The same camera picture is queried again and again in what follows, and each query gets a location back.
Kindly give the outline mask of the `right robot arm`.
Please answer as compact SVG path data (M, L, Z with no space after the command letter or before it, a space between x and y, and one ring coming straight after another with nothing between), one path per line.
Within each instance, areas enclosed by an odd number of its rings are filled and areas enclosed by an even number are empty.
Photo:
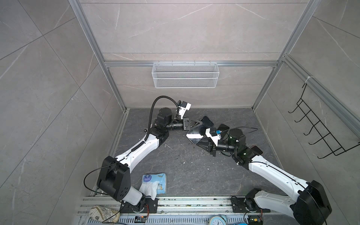
M237 165L256 173L281 189L285 195L276 195L254 188L245 197L248 212L271 210L294 218L300 225L323 225L332 208L323 186L300 179L275 166L257 146L248 147L240 128L203 128L187 138L212 156L227 153Z

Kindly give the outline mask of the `phone near right arm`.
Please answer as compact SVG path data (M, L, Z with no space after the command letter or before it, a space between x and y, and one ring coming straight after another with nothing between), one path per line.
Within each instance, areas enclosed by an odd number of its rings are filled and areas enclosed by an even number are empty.
M263 151L258 147L258 146L253 146L250 148L252 150L252 152L255 154L255 155L262 155L263 154Z

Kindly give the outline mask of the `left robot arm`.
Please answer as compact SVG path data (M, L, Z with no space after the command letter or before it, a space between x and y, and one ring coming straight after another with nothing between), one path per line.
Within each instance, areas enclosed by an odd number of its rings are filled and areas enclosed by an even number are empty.
M180 107L180 113L173 118L171 109L160 109L154 122L143 139L129 150L116 157L108 156L100 168L97 187L114 200L125 201L140 211L145 205L145 194L131 186L130 175L133 169L153 150L157 149L169 137L170 130L193 130L203 125L202 120L190 121L184 117L186 108Z

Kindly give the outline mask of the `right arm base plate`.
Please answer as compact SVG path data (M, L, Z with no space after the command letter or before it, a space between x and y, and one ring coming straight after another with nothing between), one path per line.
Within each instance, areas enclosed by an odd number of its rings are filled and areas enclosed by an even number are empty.
M250 198L246 198L244 196L232 196L230 197L232 210L235 213L270 213L269 209L261 209L254 200L250 200Z

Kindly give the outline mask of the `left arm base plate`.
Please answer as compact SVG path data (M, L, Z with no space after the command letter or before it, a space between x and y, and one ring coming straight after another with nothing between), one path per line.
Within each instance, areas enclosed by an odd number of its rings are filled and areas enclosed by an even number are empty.
M120 213L156 213L158 209L158 199L152 200L149 197L143 198L137 205L129 202L123 202L120 207Z

